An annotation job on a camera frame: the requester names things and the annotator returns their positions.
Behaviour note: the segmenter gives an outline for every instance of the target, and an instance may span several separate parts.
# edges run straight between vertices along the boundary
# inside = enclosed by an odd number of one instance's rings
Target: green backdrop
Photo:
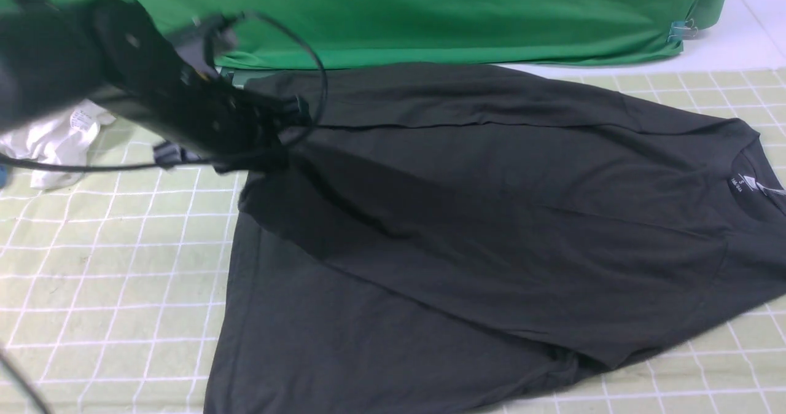
[[[715,24],[724,0],[140,0],[163,30],[212,11],[258,9],[301,34],[332,69],[400,61],[627,64],[682,51],[671,23]],[[248,22],[222,64],[311,69],[271,28]]]

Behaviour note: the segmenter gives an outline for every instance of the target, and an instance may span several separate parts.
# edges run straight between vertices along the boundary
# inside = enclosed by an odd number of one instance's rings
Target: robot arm
[[[301,98],[247,92],[214,70],[242,18],[213,15],[164,37],[135,1],[23,0],[19,12],[0,16],[0,132],[88,98],[162,136],[155,159],[163,166],[282,168],[278,135],[315,121]]]

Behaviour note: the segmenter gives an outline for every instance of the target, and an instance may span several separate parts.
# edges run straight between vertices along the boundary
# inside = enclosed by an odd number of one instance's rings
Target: metal clip
[[[677,20],[671,23],[671,30],[669,31],[669,37],[666,41],[680,42],[685,39],[696,38],[697,34],[699,34],[699,28],[696,27],[696,23],[693,19]]]

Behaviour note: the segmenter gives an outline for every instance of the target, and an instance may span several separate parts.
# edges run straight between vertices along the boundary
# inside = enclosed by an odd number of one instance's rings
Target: clothing label
[[[730,183],[734,187],[733,190],[735,190],[737,193],[744,193],[745,191],[760,191],[767,196],[786,196],[786,190],[765,187],[764,185],[759,184],[759,182],[756,181],[756,178],[752,176],[745,176],[738,173],[730,180]]]
[[[87,133],[90,131],[90,125],[93,122],[93,118],[86,114],[86,112],[76,109],[71,114],[71,128],[74,130],[79,130]]]

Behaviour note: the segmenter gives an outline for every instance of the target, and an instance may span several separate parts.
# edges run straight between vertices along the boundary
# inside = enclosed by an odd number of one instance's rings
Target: fabric
[[[28,126],[0,134],[0,154],[43,164],[86,165],[87,152],[98,138],[101,127],[112,125],[114,121],[114,115],[106,109],[84,100],[76,106],[40,117]],[[36,190],[69,187],[82,175],[34,170],[30,187]]]
[[[195,15],[264,11],[320,53],[330,69],[403,61],[630,64],[682,51],[671,24],[715,24],[724,0],[140,0],[162,30]],[[312,69],[270,27],[239,27],[241,50],[219,64]]]
[[[330,81],[291,170],[244,188],[207,414],[462,412],[786,293],[786,198],[743,120],[493,66]]]

